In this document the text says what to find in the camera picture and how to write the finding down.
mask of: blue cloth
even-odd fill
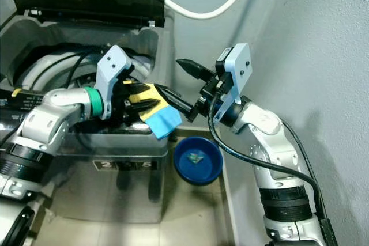
[[[182,124],[182,119],[175,108],[167,106],[147,118],[145,123],[150,127],[157,139],[162,139]]]

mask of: green ring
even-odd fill
[[[91,101],[92,107],[92,116],[99,116],[103,114],[103,100],[101,99],[99,91],[97,89],[90,88],[85,86],[84,88],[87,91],[88,97]]]

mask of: floor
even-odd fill
[[[163,217],[159,224],[113,224],[65,219],[47,213],[34,246],[147,245],[227,246],[230,242],[219,178],[210,185],[192,186],[168,166]]]

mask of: washing machine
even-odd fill
[[[113,45],[133,60],[127,78],[171,86],[174,22],[164,0],[14,1],[17,12],[0,31],[0,138],[46,91],[93,86],[97,62]],[[12,97],[14,88],[25,92]],[[167,156],[168,139],[139,120],[79,124],[44,177],[54,188],[50,210],[89,221],[160,222]]]

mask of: blue bowl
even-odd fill
[[[203,137],[188,137],[175,148],[174,166],[185,181],[204,186],[221,173],[223,157],[214,142]]]

